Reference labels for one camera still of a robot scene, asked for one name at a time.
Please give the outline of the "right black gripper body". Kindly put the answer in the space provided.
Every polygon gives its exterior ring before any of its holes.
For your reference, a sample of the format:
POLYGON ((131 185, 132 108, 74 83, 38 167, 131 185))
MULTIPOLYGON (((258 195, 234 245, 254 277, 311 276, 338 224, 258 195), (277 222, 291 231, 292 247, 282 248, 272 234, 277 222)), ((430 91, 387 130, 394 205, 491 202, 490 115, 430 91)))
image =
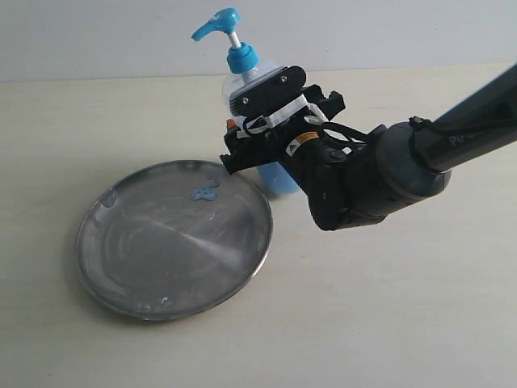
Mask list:
POLYGON ((338 92, 325 96, 318 85, 303 86, 298 98, 269 116, 235 116, 237 126, 224 135, 228 153, 220 159, 230 174, 276 162, 294 137, 314 132, 345 109, 338 92))

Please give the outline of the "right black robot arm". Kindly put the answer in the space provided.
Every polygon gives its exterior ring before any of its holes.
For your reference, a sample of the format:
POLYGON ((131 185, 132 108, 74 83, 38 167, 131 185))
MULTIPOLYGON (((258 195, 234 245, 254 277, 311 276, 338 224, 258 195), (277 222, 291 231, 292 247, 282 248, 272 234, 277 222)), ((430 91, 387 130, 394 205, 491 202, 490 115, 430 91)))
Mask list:
POLYGON ((338 92, 282 67, 229 96, 238 123, 225 134, 229 173, 278 163, 307 196, 325 231, 370 226, 440 194, 452 169, 516 139, 516 70, 510 68, 436 120, 412 116, 369 133, 338 124, 338 92))

